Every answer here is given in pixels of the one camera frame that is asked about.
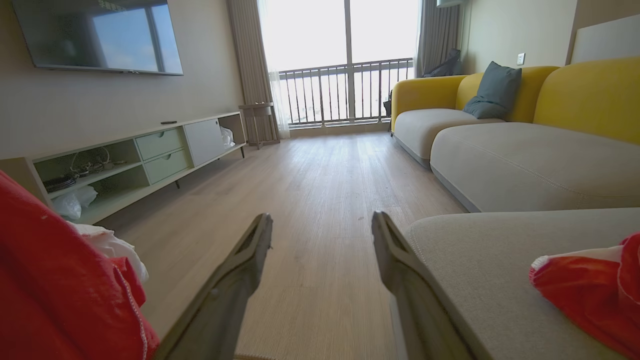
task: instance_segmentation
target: red cloth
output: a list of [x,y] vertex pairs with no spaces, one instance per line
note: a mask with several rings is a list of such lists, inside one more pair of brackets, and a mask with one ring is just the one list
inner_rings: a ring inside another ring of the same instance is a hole
[[640,359],[640,233],[609,249],[542,257],[529,280],[582,330]]
[[108,259],[0,171],[3,359],[150,359],[159,339],[127,258]]

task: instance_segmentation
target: balcony railing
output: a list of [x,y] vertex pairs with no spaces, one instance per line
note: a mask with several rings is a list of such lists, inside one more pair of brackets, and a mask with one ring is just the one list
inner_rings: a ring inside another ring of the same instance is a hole
[[393,86],[412,78],[411,58],[281,71],[284,117],[292,127],[381,122]]

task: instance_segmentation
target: throw pillow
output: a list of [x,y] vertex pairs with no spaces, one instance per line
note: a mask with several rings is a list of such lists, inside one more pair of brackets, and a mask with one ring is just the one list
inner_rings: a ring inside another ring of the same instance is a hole
[[493,61],[486,68],[478,93],[462,110],[477,119],[503,119],[513,109],[522,80],[522,69],[500,66]]

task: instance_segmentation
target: gray curtain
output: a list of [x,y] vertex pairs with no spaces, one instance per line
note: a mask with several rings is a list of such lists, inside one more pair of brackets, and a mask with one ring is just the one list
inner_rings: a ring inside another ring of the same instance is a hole
[[[227,0],[245,104],[272,102],[257,0]],[[268,117],[256,117],[260,140],[276,140]],[[250,143],[255,143],[253,122],[246,122]]]
[[437,8],[436,0],[422,0],[418,48],[413,61],[416,78],[445,61],[449,50],[456,48],[459,13],[460,5]]

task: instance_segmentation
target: television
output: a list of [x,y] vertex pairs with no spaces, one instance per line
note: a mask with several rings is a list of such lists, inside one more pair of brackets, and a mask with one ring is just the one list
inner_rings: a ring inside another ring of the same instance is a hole
[[167,0],[13,0],[36,67],[182,75]]

